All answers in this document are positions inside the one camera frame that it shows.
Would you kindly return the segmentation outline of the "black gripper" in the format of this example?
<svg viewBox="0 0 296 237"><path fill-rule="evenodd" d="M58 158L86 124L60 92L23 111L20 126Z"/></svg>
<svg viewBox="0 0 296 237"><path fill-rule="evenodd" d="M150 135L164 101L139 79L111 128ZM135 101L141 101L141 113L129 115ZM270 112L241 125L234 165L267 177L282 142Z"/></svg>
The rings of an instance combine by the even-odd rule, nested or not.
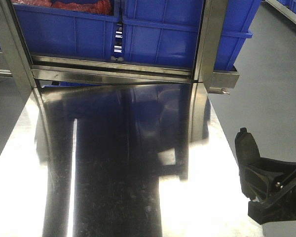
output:
<svg viewBox="0 0 296 237"><path fill-rule="evenodd" d="M296 221L296 163L258 158L239 161L248 215L258 224Z"/></svg>

